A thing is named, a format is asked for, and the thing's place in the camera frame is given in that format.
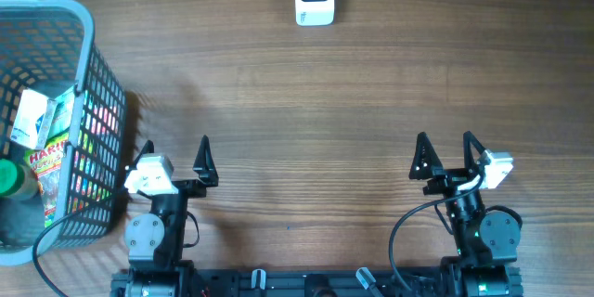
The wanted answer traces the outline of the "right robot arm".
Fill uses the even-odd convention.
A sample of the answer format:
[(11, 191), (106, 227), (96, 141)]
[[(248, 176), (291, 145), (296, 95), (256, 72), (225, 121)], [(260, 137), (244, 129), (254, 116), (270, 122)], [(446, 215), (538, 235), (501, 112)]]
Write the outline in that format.
[(443, 197), (448, 224), (458, 254), (439, 265), (440, 293), (444, 296), (521, 296), (517, 261), (523, 220), (502, 205), (487, 207), (481, 192), (497, 188), (513, 168), (508, 152), (485, 148), (471, 133), (463, 135), (464, 166), (446, 169), (426, 133), (417, 136), (409, 172), (425, 180), (425, 195)]

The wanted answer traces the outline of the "white medicine box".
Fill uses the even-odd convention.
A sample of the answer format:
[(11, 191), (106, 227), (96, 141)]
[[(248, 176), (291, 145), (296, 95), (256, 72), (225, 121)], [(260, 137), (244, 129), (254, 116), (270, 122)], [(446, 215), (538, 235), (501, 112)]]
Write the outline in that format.
[(25, 89), (20, 97), (10, 140), (27, 149), (43, 149), (57, 104), (55, 99)]

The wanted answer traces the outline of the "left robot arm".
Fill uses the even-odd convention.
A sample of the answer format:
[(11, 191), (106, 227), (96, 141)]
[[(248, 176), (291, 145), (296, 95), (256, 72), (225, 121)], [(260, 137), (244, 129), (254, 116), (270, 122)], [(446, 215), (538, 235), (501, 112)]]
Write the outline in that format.
[(155, 152), (150, 140), (126, 167), (126, 190), (149, 199), (151, 206), (125, 229), (129, 269), (121, 278), (112, 279), (112, 296), (210, 294), (194, 263), (183, 258), (184, 249), (198, 244), (185, 241), (186, 221), (198, 222), (188, 211), (188, 201), (204, 198), (207, 189), (219, 182), (209, 138), (201, 139), (192, 165), (196, 178), (173, 180), (173, 171), (169, 158)]

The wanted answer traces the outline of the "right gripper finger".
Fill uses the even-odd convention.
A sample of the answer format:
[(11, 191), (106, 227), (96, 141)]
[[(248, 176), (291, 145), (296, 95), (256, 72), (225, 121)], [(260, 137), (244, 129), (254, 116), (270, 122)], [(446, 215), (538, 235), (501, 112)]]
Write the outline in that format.
[(426, 180), (444, 174), (443, 165), (425, 132), (418, 133), (409, 179)]
[(473, 156), (474, 151), (481, 157), (485, 151), (485, 147), (471, 131), (467, 131), (463, 134), (463, 152), (464, 165), (468, 170), (475, 170), (477, 168), (477, 163)]

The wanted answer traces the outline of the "green Haribo candy bag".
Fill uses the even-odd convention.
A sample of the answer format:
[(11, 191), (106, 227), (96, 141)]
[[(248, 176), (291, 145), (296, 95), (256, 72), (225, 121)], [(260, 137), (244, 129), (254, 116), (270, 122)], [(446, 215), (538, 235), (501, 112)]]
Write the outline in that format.
[(68, 139), (69, 133), (64, 131), (49, 138), (44, 149), (25, 151), (24, 160), (37, 178), (45, 211), (45, 227), (50, 226), (55, 219), (60, 170)]

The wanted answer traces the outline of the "mint wet wipes pack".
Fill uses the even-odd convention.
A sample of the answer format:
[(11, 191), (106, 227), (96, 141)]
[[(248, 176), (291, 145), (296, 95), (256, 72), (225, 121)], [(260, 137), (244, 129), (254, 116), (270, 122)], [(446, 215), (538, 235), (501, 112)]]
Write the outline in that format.
[(58, 136), (68, 130), (71, 126), (71, 117), (75, 101), (74, 87), (64, 91), (55, 98), (57, 102), (54, 118), (49, 128), (47, 139)]

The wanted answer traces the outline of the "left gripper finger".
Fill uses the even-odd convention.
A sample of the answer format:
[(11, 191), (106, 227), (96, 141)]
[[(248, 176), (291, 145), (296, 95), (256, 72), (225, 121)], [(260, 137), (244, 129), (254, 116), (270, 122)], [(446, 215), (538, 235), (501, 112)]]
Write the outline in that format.
[(218, 186), (219, 176), (213, 161), (213, 155), (211, 153), (210, 140), (208, 136), (203, 136), (200, 141), (200, 147), (197, 152), (192, 170), (205, 187)]
[(154, 143), (151, 140), (147, 140), (146, 143), (144, 144), (143, 148), (139, 151), (139, 153), (136, 155), (136, 157), (133, 159), (133, 161), (129, 164), (125, 166), (125, 170), (126, 171), (133, 171), (136, 169), (140, 159), (145, 155), (145, 154), (150, 154), (154, 152)]

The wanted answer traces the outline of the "green lid plastic jar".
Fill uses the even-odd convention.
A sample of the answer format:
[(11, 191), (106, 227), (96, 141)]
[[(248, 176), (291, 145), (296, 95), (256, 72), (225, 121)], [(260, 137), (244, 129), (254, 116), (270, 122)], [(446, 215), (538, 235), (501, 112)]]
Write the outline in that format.
[(27, 165), (1, 160), (1, 197), (11, 200), (29, 200), (38, 192), (36, 174)]

